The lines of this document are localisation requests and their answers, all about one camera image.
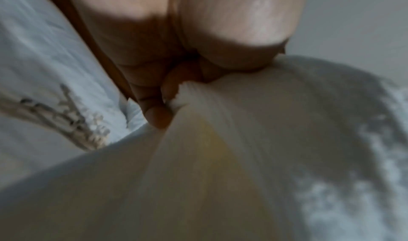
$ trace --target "bare skin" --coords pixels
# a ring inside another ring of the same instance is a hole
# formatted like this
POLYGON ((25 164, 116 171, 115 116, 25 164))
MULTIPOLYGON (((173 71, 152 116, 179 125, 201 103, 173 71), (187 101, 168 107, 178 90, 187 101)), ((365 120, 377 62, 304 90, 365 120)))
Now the bare skin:
POLYGON ((183 81, 268 65, 294 33, 305 0, 73 0, 153 126, 183 81))

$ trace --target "white wall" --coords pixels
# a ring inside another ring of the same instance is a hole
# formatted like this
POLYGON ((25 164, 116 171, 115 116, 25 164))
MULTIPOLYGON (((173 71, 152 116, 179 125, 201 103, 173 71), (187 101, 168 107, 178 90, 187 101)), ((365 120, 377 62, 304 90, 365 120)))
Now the white wall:
POLYGON ((287 46, 408 85, 408 0, 308 0, 287 46))

